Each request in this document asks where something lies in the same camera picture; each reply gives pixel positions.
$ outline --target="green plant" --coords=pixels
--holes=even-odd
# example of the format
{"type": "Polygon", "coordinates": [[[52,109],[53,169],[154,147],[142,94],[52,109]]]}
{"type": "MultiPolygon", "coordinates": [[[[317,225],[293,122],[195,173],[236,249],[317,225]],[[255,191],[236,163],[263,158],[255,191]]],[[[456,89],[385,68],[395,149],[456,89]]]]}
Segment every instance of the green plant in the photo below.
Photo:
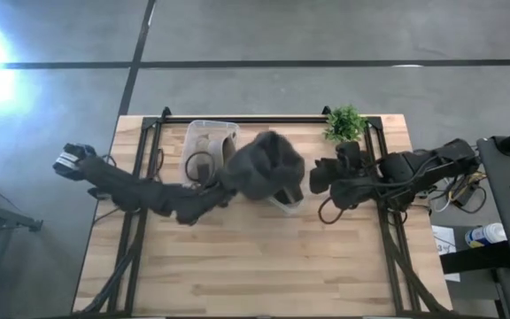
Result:
{"type": "Polygon", "coordinates": [[[328,114],[328,125],[324,130],[326,139],[341,143],[359,140],[367,122],[365,118],[359,116],[353,105],[347,105],[328,114]]]}

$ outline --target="black floor stripe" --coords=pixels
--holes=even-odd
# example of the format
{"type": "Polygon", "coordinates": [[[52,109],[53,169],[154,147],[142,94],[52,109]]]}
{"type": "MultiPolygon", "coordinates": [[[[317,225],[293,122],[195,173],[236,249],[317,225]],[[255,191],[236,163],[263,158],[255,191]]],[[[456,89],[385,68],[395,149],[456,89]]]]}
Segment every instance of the black floor stripe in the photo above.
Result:
{"type": "Polygon", "coordinates": [[[259,61],[158,61],[142,62],[141,68],[282,68],[282,67],[388,67],[388,66],[510,66],[509,59],[442,60],[259,60],[259,61]]]}
{"type": "Polygon", "coordinates": [[[135,88],[135,81],[137,80],[137,74],[139,73],[139,67],[141,58],[143,57],[143,51],[145,49],[145,43],[147,41],[147,34],[149,34],[149,27],[151,23],[152,12],[155,8],[156,0],[149,0],[147,7],[145,8],[145,15],[143,17],[143,23],[141,24],[141,32],[139,33],[139,39],[135,47],[135,53],[133,55],[133,62],[129,69],[129,76],[127,77],[127,83],[123,90],[123,97],[121,98],[120,109],[118,115],[126,115],[129,111],[129,105],[131,103],[131,97],[133,96],[133,89],[135,88]]]}
{"type": "Polygon", "coordinates": [[[10,70],[116,69],[131,66],[131,62],[11,62],[1,64],[0,68],[10,70]]]}

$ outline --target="black cloth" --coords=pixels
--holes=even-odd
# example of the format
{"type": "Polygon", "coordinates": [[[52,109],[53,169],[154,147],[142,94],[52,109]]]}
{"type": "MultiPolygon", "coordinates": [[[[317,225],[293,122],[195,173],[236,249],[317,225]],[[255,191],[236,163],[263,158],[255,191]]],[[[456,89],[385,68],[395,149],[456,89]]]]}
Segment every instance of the black cloth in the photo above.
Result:
{"type": "Polygon", "coordinates": [[[300,183],[304,176],[304,159],[274,131],[259,133],[218,173],[226,189],[238,190],[254,200],[269,198],[281,190],[302,196],[300,183]]]}

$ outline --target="gray floor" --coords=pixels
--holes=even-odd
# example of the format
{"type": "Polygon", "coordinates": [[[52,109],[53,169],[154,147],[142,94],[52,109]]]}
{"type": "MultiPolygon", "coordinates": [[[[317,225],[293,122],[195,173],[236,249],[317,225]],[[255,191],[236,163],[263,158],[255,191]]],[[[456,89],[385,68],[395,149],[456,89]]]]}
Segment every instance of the gray floor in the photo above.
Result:
{"type": "MultiPolygon", "coordinates": [[[[0,0],[0,62],[130,61],[145,5],[0,0]]],[[[143,54],[442,58],[510,58],[510,0],[158,0],[143,54]]],[[[0,191],[44,219],[40,233],[4,238],[0,318],[69,312],[96,202],[86,183],[56,176],[51,165],[66,142],[108,152],[127,77],[126,69],[0,71],[0,191]]],[[[347,103],[363,113],[404,113],[414,147],[454,137],[474,143],[510,132],[510,66],[142,70],[128,112],[317,113],[347,103]]],[[[443,225],[497,219],[491,200],[477,215],[433,215],[443,225]]],[[[454,306],[489,310],[460,298],[454,306]]]]}

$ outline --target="wooden tabletop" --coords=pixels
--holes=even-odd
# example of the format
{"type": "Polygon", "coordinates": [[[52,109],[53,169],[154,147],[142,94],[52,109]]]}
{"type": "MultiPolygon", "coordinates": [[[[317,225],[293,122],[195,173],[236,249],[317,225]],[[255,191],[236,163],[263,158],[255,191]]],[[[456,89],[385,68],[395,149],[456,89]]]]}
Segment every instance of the wooden tabletop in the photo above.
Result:
{"type": "MultiPolygon", "coordinates": [[[[411,150],[404,116],[381,117],[389,152],[411,150]]],[[[116,128],[112,156],[128,172],[133,169],[142,118],[122,116],[116,128]]],[[[285,135],[305,158],[302,208],[286,215],[266,201],[252,202],[240,195],[228,208],[214,209],[193,227],[149,213],[134,315],[394,315],[375,202],[348,211],[334,225],[318,219],[317,208],[328,195],[309,191],[308,172],[314,160],[334,156],[335,145],[322,135],[325,124],[240,127],[238,146],[270,129],[285,135]]],[[[180,182],[186,128],[186,124],[162,127],[164,182],[180,182]]],[[[100,203],[97,217],[113,208],[111,202],[100,203]]],[[[337,210],[327,206],[326,212],[331,218],[337,210]]],[[[421,208],[408,214],[405,228],[414,270],[451,309],[428,214],[421,208]]],[[[112,273],[122,219],[123,213],[116,213],[93,228],[75,310],[88,305],[112,273]]],[[[405,279],[399,277],[410,308],[405,279]]]]}

